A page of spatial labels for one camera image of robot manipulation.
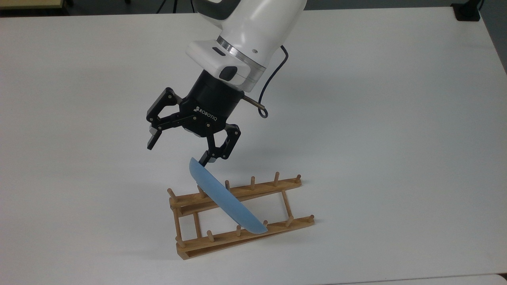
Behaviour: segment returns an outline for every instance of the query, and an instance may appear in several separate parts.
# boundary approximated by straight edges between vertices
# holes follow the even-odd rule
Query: blue plate
[[[228,214],[235,222],[247,231],[262,234],[268,229],[257,219],[222,183],[209,173],[195,158],[190,159],[190,175],[197,185]]]

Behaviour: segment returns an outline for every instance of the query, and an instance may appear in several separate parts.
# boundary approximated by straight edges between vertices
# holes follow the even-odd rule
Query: wooden peg
[[[211,231],[207,231],[206,234],[208,235],[208,238],[209,238],[209,241],[211,242],[214,242],[215,241],[215,238],[213,237],[213,235],[211,234]]]
[[[288,216],[288,219],[287,219],[287,222],[285,223],[285,226],[286,227],[290,226],[293,220],[294,220],[293,216]]]
[[[206,198],[206,193],[201,189],[199,185],[197,185],[197,190],[199,190],[199,193],[201,194],[201,198]]]
[[[171,196],[172,200],[174,200],[174,202],[178,202],[178,198],[176,197],[176,195],[174,194],[174,192],[172,191],[171,188],[167,188],[167,192]]]
[[[201,224],[199,222],[199,214],[197,212],[194,212],[194,224],[195,224],[195,232],[197,233],[197,238],[202,237]]]
[[[176,241],[178,242],[178,244],[181,246],[181,247],[185,247],[185,243],[183,242],[182,238],[177,236],[176,237]]]
[[[278,186],[278,178],[280,177],[280,172],[275,173],[275,180],[273,181],[273,186]]]
[[[285,209],[287,210],[287,216],[292,216],[291,206],[288,204],[287,193],[285,189],[280,191],[282,193],[283,203],[285,204]]]
[[[182,230],[179,227],[179,218],[178,218],[178,210],[174,208],[172,210],[172,213],[174,215],[174,226],[176,227],[176,238],[182,238]]]

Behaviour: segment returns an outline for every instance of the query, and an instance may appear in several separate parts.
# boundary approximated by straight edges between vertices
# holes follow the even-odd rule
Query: white tabletop
[[[506,285],[507,281],[500,275],[458,276],[444,278],[426,278],[397,281],[380,281],[371,285]]]
[[[186,95],[201,72],[186,45],[219,32],[193,14],[0,19],[2,282],[507,271],[507,76],[484,23],[458,22],[452,8],[305,11],[265,94],[270,117],[240,103],[229,119],[242,130],[235,150],[207,168],[231,186],[300,173],[289,201],[316,225],[181,260],[166,189],[196,192],[188,162],[206,141],[172,129],[148,151],[145,116],[165,87]],[[286,219],[278,195],[245,205]],[[195,237],[187,218],[184,239]],[[214,209],[201,227],[235,224]]]

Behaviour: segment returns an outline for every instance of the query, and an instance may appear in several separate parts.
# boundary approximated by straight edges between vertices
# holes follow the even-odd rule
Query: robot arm
[[[222,32],[217,40],[187,47],[186,53],[204,70],[185,98],[166,88],[148,110],[148,149],[163,130],[182,126],[207,138],[208,150],[199,161],[203,166],[218,157],[229,158],[241,132],[226,120],[241,99],[264,108],[244,93],[252,91],[305,5],[306,0],[194,0],[197,12]],[[165,106],[176,104],[179,112],[158,117]],[[216,147],[213,135],[222,130],[227,138]]]
[[[187,54],[213,77],[250,92],[292,30],[306,0],[222,0],[219,3],[194,0],[194,4],[222,33],[216,41],[190,43]]]

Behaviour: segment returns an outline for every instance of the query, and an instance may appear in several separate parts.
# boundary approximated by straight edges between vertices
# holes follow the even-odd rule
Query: black cable
[[[165,1],[166,0],[162,1],[162,4],[160,5],[159,10],[155,14],[158,14],[160,12],[160,10],[162,10],[162,7],[164,6]]]
[[[273,71],[273,73],[271,74],[271,76],[268,78],[268,81],[266,81],[266,84],[264,84],[264,88],[262,88],[261,94],[259,95],[259,101],[258,101],[259,104],[262,101],[262,96],[264,96],[264,91],[266,91],[266,88],[268,87],[269,82],[271,81],[271,79],[273,79],[273,77],[275,76],[275,74],[280,70],[280,68],[282,68],[282,66],[288,60],[288,51],[285,49],[284,46],[281,46],[280,48],[282,49],[283,53],[285,54],[285,58],[283,59],[282,63],[280,63],[280,65],[275,69],[275,71]],[[261,115],[261,117],[263,117],[263,118],[267,118],[268,117],[268,110],[264,109],[264,114],[262,114],[262,110],[260,108],[258,109],[258,111],[259,111],[259,115]]]

